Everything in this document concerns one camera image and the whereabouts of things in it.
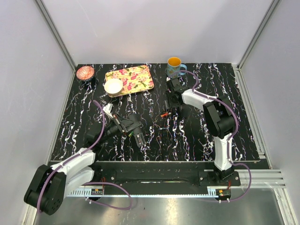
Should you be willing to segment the black remote control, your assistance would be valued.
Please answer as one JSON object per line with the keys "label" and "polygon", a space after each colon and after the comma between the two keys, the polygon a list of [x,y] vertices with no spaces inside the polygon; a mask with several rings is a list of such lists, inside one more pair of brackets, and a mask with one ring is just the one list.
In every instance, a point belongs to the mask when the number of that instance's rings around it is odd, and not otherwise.
{"label": "black remote control", "polygon": [[146,141],[143,136],[142,131],[142,123],[139,121],[136,114],[130,114],[128,116],[129,120],[131,121],[131,124],[128,127],[128,131],[134,132],[135,141],[138,147],[142,147],[146,145]]}

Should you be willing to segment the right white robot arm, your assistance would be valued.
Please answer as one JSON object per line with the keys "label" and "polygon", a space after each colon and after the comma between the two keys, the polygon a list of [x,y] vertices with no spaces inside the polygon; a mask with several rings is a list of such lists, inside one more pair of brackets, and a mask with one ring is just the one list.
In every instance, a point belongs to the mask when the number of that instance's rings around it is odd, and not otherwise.
{"label": "right white robot arm", "polygon": [[204,112],[208,132],[214,138],[215,159],[211,179],[225,185],[233,174],[232,141],[237,132],[237,118],[227,97],[213,97],[181,85],[179,78],[168,78],[167,106],[191,105]]}

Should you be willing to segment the black remote battery cover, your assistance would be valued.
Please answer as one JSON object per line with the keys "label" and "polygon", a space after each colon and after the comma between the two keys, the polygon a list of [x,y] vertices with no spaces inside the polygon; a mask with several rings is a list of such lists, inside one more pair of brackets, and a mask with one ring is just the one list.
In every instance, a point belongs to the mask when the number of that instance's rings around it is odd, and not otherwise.
{"label": "black remote battery cover", "polygon": [[188,118],[189,115],[190,115],[190,110],[189,109],[181,109],[180,110],[180,117]]}

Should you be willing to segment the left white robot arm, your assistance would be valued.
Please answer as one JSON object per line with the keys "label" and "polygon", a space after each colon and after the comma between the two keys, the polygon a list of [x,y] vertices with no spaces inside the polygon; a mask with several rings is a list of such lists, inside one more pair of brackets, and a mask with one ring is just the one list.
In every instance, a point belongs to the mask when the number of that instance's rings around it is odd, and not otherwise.
{"label": "left white robot arm", "polygon": [[107,125],[97,125],[91,129],[86,142],[88,148],[81,148],[76,154],[52,166],[41,165],[37,168],[23,201],[47,215],[54,214],[67,195],[83,184],[97,185],[101,173],[92,169],[92,165],[101,156],[102,143],[118,134],[134,135],[137,146],[145,144],[142,123],[137,115],[123,118],[118,114],[111,117]]}

